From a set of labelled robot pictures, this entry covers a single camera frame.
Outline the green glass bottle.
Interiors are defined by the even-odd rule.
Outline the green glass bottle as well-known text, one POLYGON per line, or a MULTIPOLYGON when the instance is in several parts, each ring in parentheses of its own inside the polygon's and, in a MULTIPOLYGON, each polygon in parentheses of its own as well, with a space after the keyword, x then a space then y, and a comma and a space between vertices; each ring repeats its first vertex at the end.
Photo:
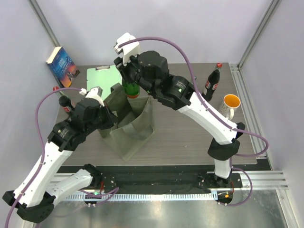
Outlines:
POLYGON ((137 98, 140 95, 140 87, 136 83, 128 83, 124 79, 122 79, 122 86, 124 88, 125 94, 131 98, 137 98))

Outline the olive green canvas bag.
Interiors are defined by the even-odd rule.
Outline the olive green canvas bag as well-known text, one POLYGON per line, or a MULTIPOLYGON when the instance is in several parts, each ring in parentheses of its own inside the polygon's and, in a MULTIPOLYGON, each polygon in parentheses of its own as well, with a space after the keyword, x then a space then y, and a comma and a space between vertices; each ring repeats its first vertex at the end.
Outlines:
POLYGON ((103 141, 127 162, 156 133, 152 98, 128 98, 123 86, 117 83, 111 87, 105 103, 117 117, 117 123, 110 129, 98 132, 103 141))

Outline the tall cola bottle red cap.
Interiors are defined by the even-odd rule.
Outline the tall cola bottle red cap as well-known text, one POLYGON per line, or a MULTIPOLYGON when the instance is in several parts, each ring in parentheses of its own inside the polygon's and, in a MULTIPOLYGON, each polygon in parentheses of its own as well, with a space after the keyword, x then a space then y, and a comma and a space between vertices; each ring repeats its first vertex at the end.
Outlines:
POLYGON ((215 69, 209 75, 209 77, 208 77, 208 79, 205 83, 205 87, 204 87, 203 92, 202 92, 202 97, 207 102, 209 102, 212 99, 213 94, 218 87, 218 84, 219 84, 219 81, 220 81, 220 70, 221 70, 221 68, 222 68, 222 63, 217 63, 215 69))

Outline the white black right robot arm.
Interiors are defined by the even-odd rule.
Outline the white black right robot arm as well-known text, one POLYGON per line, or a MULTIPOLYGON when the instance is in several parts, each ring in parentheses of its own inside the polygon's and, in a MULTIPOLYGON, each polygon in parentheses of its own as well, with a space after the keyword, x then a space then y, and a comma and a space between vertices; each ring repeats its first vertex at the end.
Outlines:
POLYGON ((162 105, 178 111, 207 130, 213 137, 208 154, 214 159, 214 182, 224 188, 231 181, 231 158, 238 153, 245 125, 221 115, 194 91, 193 84, 182 76, 169 73, 168 62, 156 51, 124 54, 114 64, 122 78, 136 83, 162 105))

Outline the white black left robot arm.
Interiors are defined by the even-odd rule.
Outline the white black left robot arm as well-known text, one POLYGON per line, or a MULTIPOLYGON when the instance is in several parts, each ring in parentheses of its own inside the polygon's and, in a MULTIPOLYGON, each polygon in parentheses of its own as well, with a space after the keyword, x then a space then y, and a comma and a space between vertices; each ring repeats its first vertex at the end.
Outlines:
POLYGON ((117 117, 107 105, 92 98, 82 99, 68 119, 54 125, 44 146, 44 154, 17 189, 4 193, 3 200, 17 209, 21 219, 40 223, 59 202, 72 193, 86 187, 97 189, 102 174, 91 164, 85 164, 75 174, 57 184, 50 182, 65 160, 89 134, 95 130, 110 129, 116 122, 117 117))

